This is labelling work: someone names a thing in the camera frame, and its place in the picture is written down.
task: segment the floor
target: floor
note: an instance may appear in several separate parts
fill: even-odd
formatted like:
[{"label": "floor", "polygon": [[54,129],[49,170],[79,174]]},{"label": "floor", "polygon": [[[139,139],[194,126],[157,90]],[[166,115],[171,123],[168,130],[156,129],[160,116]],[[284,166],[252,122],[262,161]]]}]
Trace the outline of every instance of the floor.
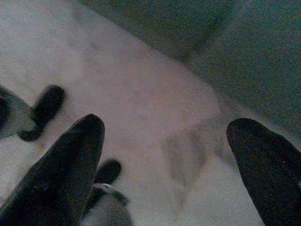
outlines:
[{"label": "floor", "polygon": [[263,225],[227,125],[251,117],[300,149],[299,139],[77,1],[5,0],[0,15],[2,85],[30,105],[48,84],[68,93],[38,141],[0,141],[1,202],[73,122],[94,113],[106,126],[101,161],[120,160],[114,185],[130,199],[134,225]]}]

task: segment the white marble floor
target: white marble floor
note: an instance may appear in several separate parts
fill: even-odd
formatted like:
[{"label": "white marble floor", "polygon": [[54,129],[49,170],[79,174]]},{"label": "white marble floor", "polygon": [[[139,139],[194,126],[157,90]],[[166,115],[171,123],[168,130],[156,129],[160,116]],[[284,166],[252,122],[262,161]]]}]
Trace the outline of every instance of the white marble floor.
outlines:
[{"label": "white marble floor", "polygon": [[0,2],[0,82],[30,105],[48,84],[67,90],[36,142],[0,141],[2,201],[51,144],[87,113],[101,117],[101,160],[123,166],[115,186],[135,225],[261,226],[225,130],[252,117],[175,62],[72,0]]}]

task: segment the gray wall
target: gray wall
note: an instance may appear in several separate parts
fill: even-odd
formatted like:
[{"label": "gray wall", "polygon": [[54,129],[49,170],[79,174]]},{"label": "gray wall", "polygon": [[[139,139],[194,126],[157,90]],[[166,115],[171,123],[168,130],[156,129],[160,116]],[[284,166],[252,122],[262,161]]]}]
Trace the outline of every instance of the gray wall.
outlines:
[{"label": "gray wall", "polygon": [[81,1],[301,135],[300,1]]}]

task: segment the marble floor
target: marble floor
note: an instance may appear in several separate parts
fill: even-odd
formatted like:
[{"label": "marble floor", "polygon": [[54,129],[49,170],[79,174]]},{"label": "marble floor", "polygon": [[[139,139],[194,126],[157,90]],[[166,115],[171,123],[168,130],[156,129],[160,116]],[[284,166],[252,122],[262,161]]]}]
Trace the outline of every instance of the marble floor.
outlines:
[{"label": "marble floor", "polygon": [[263,225],[225,135],[238,117],[301,148],[298,138],[75,0],[0,2],[0,82],[30,105],[48,84],[68,94],[38,141],[0,141],[0,202],[88,113],[105,123],[101,161],[120,160],[114,185],[130,199],[137,226]]}]

